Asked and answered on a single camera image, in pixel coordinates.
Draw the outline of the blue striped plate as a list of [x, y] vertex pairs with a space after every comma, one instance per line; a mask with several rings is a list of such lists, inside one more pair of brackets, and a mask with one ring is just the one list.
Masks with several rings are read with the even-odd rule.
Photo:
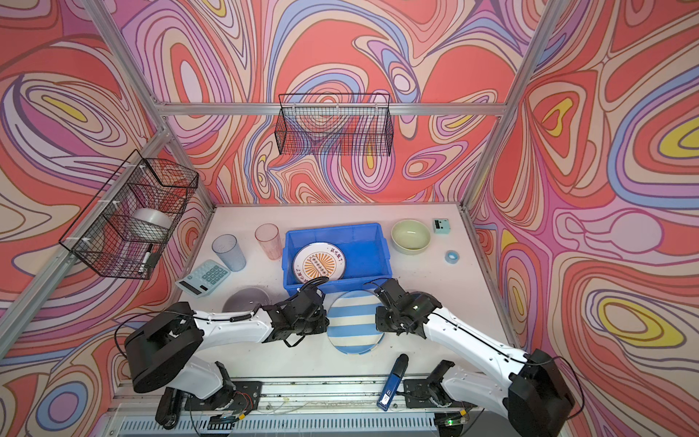
[[369, 291], [348, 291], [328, 309], [327, 335], [335, 349], [347, 355], [362, 355], [374, 350], [384, 333], [376, 326], [376, 309], [382, 303]]

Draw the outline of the orange sunburst plate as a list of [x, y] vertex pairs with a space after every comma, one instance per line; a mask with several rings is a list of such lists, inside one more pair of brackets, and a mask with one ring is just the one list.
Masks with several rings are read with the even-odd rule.
[[318, 277], [340, 280], [346, 271], [347, 260], [338, 246], [328, 242], [314, 242], [297, 253], [292, 267], [294, 276], [300, 283]]

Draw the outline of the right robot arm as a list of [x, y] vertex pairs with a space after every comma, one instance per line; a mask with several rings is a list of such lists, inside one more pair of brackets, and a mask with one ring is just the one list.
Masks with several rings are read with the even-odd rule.
[[527, 353], [460, 320], [433, 295], [404, 291], [395, 279], [376, 284], [376, 327], [440, 344], [477, 369], [471, 374], [449, 360], [411, 387], [408, 398], [438, 408], [466, 403], [506, 418], [521, 436], [556, 436], [572, 416], [576, 400], [555, 358]]

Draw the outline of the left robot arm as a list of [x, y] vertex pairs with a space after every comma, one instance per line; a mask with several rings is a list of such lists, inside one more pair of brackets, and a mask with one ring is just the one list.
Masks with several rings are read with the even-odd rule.
[[293, 296], [252, 311], [208, 313], [178, 302], [158, 313], [125, 341], [125, 355], [135, 393], [161, 388], [183, 391], [221, 409], [237, 391], [225, 365], [207, 362], [199, 351], [236, 343], [289, 343], [327, 331], [324, 308], [328, 282], [320, 277], [302, 285]]

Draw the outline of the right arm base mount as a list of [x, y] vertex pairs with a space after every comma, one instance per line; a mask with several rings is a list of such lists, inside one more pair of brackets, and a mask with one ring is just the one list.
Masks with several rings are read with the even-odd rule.
[[427, 378], [404, 380], [403, 391], [398, 391], [397, 394], [405, 398], [409, 409], [459, 407], [469, 411], [475, 404], [455, 401], [442, 385], [444, 375], [454, 366], [454, 362], [442, 360]]

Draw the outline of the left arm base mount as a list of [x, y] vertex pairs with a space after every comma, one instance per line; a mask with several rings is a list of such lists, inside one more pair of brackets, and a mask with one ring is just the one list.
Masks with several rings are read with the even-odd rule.
[[224, 411], [234, 414], [250, 413], [258, 409], [263, 383], [260, 381], [238, 381], [207, 398], [188, 398], [185, 409], [192, 412]]

